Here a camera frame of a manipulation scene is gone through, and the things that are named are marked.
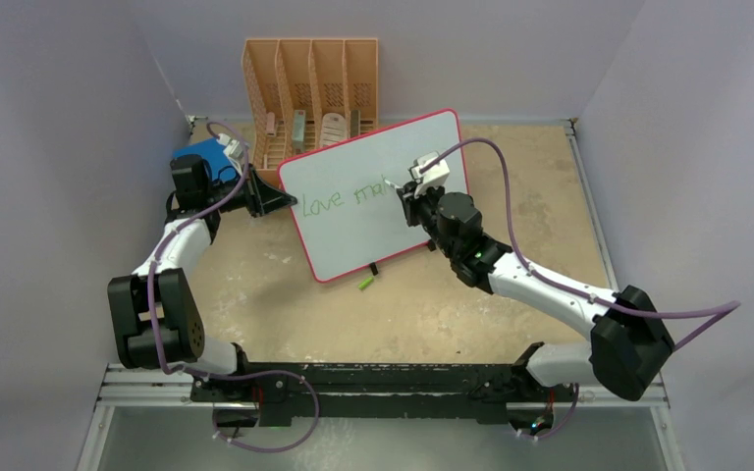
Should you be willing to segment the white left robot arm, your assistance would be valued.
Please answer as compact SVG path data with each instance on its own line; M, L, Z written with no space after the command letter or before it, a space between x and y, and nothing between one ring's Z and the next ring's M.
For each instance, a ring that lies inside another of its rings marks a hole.
M244 209L262 217L297 199L251 165L226 182L212 180L208 162L195 154L174 159L170 169L175 190L160 241L131 274L107 286L118 357L129 369L215 378L219 393L240 401L253 388L246 356L239 345L205 334L188 275L215 241L223 213Z

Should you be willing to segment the green marker cap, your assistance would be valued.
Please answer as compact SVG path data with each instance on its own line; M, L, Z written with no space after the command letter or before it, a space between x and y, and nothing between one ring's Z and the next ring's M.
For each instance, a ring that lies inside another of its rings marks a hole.
M372 285L374 283L374 281L375 281L375 278L373 276L370 276L367 279L363 280L358 285L358 289L359 290L364 290L364 289L368 288L370 285Z

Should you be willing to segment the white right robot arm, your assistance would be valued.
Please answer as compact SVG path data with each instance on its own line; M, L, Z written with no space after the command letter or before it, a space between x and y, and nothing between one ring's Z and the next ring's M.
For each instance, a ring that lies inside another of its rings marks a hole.
M471 196L441 186L421 194L416 189L409 182L396 191L405 221L429 235L462 283L526 304L583 337L581 343L532 344L514 364L512 386L519 396L534 399L549 387L579 383L602 386L625 400L642 397L674 351L645 291L598 289L609 299L607 306L592 294L563 291L568 277L520 260L513 248L483 231Z

